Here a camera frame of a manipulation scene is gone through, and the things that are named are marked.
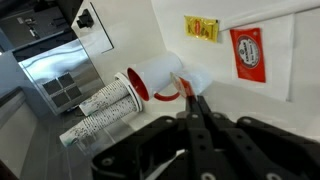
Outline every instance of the yellow sticker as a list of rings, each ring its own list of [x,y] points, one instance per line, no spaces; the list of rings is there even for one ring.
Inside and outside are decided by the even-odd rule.
[[[216,19],[185,16],[185,31],[188,36],[217,42],[219,22]]]

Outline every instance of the black bracket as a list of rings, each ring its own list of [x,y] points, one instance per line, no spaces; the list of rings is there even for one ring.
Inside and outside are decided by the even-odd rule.
[[[80,29],[87,27],[91,28],[94,24],[93,19],[91,17],[90,12],[88,9],[83,10],[82,15],[78,16],[79,20],[77,20],[77,24]]]

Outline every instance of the red label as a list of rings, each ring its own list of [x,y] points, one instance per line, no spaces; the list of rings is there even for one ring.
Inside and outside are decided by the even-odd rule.
[[[266,82],[260,28],[231,29],[238,77]]]
[[[196,32],[197,35],[200,35],[200,22],[199,21],[196,21],[194,31]]]

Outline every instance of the metal panel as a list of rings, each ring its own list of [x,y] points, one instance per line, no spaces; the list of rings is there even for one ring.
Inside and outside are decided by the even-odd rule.
[[[19,63],[55,114],[104,87],[79,40]]]

